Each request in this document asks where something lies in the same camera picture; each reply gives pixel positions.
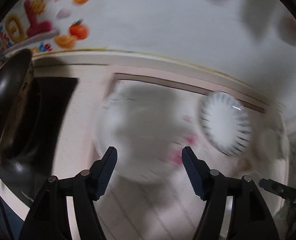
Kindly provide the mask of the white plate grey flower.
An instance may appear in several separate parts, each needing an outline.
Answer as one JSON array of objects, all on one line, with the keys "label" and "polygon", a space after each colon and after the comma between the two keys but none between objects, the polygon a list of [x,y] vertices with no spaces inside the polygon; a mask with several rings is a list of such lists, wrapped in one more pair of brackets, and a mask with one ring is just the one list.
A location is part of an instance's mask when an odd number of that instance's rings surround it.
[{"label": "white plate grey flower", "polygon": [[118,80],[94,125],[98,154],[117,149],[117,175],[160,183],[181,169],[181,151],[201,147],[200,95],[152,83]]}]

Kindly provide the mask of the blue striped white plate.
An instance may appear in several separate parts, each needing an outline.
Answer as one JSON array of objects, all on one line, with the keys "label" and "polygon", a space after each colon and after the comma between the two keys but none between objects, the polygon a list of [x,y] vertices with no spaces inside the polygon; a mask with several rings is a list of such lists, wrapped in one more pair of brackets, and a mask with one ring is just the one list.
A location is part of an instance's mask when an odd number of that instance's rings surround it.
[{"label": "blue striped white plate", "polygon": [[199,105],[200,126],[209,143],[228,156],[245,153],[252,127],[241,102],[226,92],[211,92]]}]

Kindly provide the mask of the black induction cooktop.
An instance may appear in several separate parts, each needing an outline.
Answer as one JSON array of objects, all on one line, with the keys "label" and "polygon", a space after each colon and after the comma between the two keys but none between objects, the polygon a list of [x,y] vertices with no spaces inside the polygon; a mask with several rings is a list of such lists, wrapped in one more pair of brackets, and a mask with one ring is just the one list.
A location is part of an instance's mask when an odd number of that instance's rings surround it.
[{"label": "black induction cooktop", "polygon": [[3,155],[9,159],[53,159],[63,117],[77,84],[78,79],[73,77],[34,78],[22,120]]}]

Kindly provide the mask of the dark frying pan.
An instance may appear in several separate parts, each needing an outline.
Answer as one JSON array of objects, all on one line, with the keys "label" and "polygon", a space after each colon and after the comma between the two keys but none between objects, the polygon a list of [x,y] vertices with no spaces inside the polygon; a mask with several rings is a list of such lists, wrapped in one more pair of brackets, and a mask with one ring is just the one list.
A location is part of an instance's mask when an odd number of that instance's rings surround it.
[{"label": "dark frying pan", "polygon": [[0,67],[0,151],[15,138],[33,78],[29,49],[17,51]]}]

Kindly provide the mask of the colourful wall sticker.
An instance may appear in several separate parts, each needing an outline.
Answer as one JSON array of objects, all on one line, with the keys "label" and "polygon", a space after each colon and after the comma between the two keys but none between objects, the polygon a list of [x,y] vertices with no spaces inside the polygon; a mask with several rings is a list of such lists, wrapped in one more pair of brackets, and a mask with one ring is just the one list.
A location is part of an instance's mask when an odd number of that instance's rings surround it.
[{"label": "colourful wall sticker", "polygon": [[0,0],[0,57],[59,34],[56,7],[69,0]]}]

